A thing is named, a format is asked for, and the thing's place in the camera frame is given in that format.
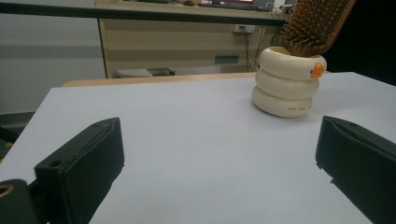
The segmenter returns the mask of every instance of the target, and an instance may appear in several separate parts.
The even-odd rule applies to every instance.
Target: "wooden table edge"
[[[84,87],[84,86],[107,86],[139,83],[161,83],[177,81],[203,81],[223,78],[254,77],[256,73],[226,73],[226,74],[207,74],[207,75],[186,75],[174,77],[127,77],[127,78],[108,78],[108,79],[84,79],[65,82],[62,87]]]

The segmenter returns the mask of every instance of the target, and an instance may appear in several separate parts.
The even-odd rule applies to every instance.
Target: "floor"
[[[16,134],[21,134],[34,112],[0,115],[0,127]],[[0,162],[12,149],[12,143],[0,139]]]

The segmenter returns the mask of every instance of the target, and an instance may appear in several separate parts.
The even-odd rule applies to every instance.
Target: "white ring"
[[[304,100],[312,97],[319,89],[319,81],[294,81],[272,76],[262,69],[256,73],[256,83],[262,91],[288,100]]]
[[[326,60],[320,56],[310,58],[291,56],[282,47],[271,47],[260,54],[260,68],[271,75],[284,77],[292,80],[312,80],[311,73],[316,63],[323,66],[323,71],[327,69]]]
[[[253,88],[251,99],[261,110],[283,118],[303,116],[312,106],[312,98],[302,101],[280,99],[261,91],[258,86]]]

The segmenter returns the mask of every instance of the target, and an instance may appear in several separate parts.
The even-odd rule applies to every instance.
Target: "electrical outlet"
[[[244,32],[254,33],[255,29],[256,29],[255,25],[236,24],[233,26],[233,31],[236,33],[244,33]]]

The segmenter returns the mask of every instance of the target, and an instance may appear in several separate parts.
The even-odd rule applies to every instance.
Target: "brush bristles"
[[[284,26],[284,47],[290,49],[291,55],[302,57],[327,50],[338,36],[354,3],[355,0],[297,1]]]

